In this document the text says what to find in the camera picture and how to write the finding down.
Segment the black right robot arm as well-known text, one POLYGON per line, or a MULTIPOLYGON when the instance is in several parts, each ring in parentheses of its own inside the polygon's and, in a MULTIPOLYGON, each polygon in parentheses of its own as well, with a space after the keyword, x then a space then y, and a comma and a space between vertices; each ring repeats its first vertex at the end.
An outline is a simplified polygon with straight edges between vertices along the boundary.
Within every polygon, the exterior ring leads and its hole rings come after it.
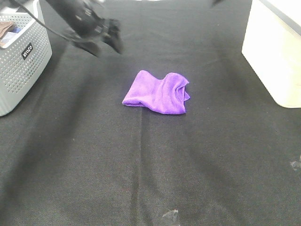
POLYGON ((214 7, 214 6, 216 6, 217 4, 219 4, 221 2, 223 2, 223 0, 212 0, 211 6, 214 7))

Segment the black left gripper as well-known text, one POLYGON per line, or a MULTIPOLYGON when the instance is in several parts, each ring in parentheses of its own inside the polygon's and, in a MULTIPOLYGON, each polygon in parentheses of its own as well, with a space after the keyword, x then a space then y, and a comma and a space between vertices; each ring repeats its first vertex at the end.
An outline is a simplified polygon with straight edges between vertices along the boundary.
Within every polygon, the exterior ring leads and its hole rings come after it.
POLYGON ((68 30, 67 38, 71 39, 75 47, 96 57, 101 54, 100 47, 94 43, 97 41, 106 43, 119 54, 124 51, 123 41, 120 37, 120 21, 117 19, 101 18, 94 28, 81 32, 81 34, 68 30))

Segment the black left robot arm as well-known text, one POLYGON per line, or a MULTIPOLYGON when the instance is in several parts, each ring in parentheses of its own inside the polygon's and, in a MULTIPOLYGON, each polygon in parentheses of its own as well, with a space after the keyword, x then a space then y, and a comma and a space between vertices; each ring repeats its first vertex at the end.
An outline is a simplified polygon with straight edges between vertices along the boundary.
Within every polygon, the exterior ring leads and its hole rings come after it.
POLYGON ((99 0, 48 0, 52 9, 69 25, 66 38, 77 48, 96 57, 100 55, 99 42, 122 54, 120 22, 98 14, 99 0))

